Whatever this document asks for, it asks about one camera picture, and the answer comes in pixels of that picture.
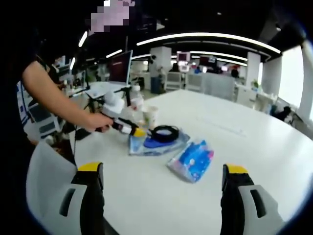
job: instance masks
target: ceiling light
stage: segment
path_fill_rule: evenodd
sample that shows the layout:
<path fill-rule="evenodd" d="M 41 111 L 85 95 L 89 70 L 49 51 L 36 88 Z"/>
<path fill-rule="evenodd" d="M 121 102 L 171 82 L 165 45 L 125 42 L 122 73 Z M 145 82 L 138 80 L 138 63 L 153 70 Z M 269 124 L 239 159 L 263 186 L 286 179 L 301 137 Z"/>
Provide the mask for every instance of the ceiling light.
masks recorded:
<path fill-rule="evenodd" d="M 70 66 L 69 66 L 69 69 L 72 70 L 73 67 L 74 67 L 74 64 L 75 64 L 75 57 L 73 57 L 71 63 L 70 63 Z"/>
<path fill-rule="evenodd" d="M 278 22 L 276 22 L 275 27 L 278 32 L 282 31 L 282 28 L 279 26 Z"/>
<path fill-rule="evenodd" d="M 191 54 L 204 54 L 204 55 L 219 55 L 219 56 L 231 57 L 231 58 L 238 59 L 238 60 L 248 61 L 247 58 L 243 58 L 243 57 L 236 56 L 236 55 L 229 55 L 229 54 L 224 54 L 224 53 L 217 53 L 217 52 L 207 52 L 207 51 L 191 50 L 190 53 L 191 53 Z"/>
<path fill-rule="evenodd" d="M 236 65 L 247 66 L 247 64 L 240 63 L 240 62 L 233 61 L 233 60 L 225 60 L 225 59 L 221 59 L 221 58 L 217 58 L 217 60 L 218 60 L 218 61 L 223 61 L 223 62 L 232 63 L 232 64 L 236 64 Z"/>
<path fill-rule="evenodd" d="M 133 57 L 132 57 L 132 60 L 134 60 L 134 59 L 139 59 L 139 58 L 143 58 L 143 57 L 148 57 L 148 56 L 151 56 L 151 54 L 137 55 L 137 56 L 133 56 Z"/>
<path fill-rule="evenodd" d="M 118 53 L 121 53 L 123 50 L 117 50 L 116 52 L 113 52 L 113 53 L 111 53 L 111 54 L 109 54 L 109 55 L 107 55 L 106 57 L 107 58 L 109 58 L 109 57 L 111 57 L 111 56 L 114 56 L 114 55 L 116 55 L 116 54 L 118 54 Z"/>
<path fill-rule="evenodd" d="M 156 42 L 156 41 L 160 41 L 160 40 L 166 40 L 166 39 L 171 39 L 171 38 L 181 38 L 181 37 L 221 37 L 221 38 L 230 38 L 230 39 L 236 39 L 236 40 L 240 40 L 240 41 L 244 41 L 244 42 L 248 42 L 248 43 L 252 43 L 264 48 L 267 48 L 269 50 L 272 50 L 276 53 L 280 53 L 281 51 L 271 47 L 265 43 L 261 43 L 259 41 L 250 39 L 250 38 L 245 38 L 245 37 L 241 37 L 241 36 L 236 36 L 236 35 L 231 35 L 231 34 L 225 34 L 225 33 L 179 33 L 179 34 L 172 34 L 172 35 L 166 35 L 166 36 L 161 36 L 161 37 L 157 37 L 157 38 L 152 38 L 152 39 L 148 39 L 142 42 L 137 43 L 137 46 L 143 45 L 143 44 L 147 44 L 147 43 L 152 43 L 152 42 Z"/>
<path fill-rule="evenodd" d="M 78 47 L 82 47 L 83 46 L 83 44 L 84 44 L 84 42 L 85 42 L 85 40 L 87 38 L 87 35 L 88 35 L 87 31 L 85 31 L 84 35 L 82 36 L 82 38 L 79 41 Z"/>

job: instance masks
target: window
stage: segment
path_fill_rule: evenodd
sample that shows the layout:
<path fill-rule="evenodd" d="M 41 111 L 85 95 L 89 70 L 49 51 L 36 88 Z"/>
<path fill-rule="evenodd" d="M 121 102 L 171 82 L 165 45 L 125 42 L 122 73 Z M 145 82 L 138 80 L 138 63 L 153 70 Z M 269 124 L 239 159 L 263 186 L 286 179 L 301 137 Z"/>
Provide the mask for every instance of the window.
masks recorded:
<path fill-rule="evenodd" d="M 312 95 L 312 107 L 311 107 L 311 113 L 310 113 L 310 120 L 313 121 L 313 95 Z"/>
<path fill-rule="evenodd" d="M 303 57 L 300 46 L 283 52 L 278 96 L 291 105 L 300 106 L 303 90 Z"/>

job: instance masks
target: blue plastic bag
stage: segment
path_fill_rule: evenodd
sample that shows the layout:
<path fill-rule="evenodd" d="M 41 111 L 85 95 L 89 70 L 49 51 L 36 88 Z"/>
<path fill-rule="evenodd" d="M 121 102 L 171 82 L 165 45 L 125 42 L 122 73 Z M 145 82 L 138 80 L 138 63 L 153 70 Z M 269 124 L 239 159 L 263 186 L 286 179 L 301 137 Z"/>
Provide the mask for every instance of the blue plastic bag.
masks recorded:
<path fill-rule="evenodd" d="M 180 154 L 172 158 L 167 166 L 180 177 L 195 183 L 206 172 L 214 156 L 206 141 L 191 142 Z"/>

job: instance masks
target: black shirt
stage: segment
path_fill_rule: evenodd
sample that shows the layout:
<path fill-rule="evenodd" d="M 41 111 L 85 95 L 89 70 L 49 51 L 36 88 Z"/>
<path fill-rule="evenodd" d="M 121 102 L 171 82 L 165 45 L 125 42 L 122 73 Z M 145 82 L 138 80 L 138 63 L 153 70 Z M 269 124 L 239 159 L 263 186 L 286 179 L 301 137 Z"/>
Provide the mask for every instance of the black shirt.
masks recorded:
<path fill-rule="evenodd" d="M 16 84 L 22 79 L 22 73 L 36 59 L 35 31 L 31 27 L 21 27 L 9 30 L 4 39 L 2 63 L 4 82 L 1 90 L 1 116 L 7 141 L 14 144 L 14 148 L 24 148 L 30 145 L 24 133 L 17 102 Z"/>
<path fill-rule="evenodd" d="M 3 168 L 1 210 L 6 215 L 3 226 L 16 231 L 35 231 L 26 202 L 26 176 L 34 146 L 25 134 L 17 101 L 17 82 L 24 70 L 36 59 L 34 29 L 27 25 L 4 27 L 1 49 L 1 163 Z"/>

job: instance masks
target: paper cup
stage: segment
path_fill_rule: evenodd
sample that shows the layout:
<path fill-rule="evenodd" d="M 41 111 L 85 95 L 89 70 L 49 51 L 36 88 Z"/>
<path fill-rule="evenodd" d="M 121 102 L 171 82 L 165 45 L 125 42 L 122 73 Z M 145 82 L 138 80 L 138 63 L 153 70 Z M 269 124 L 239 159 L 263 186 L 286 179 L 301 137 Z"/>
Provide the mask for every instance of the paper cup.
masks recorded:
<path fill-rule="evenodd" d="M 156 106 L 146 106 L 143 108 L 143 117 L 149 129 L 157 126 L 158 108 Z"/>

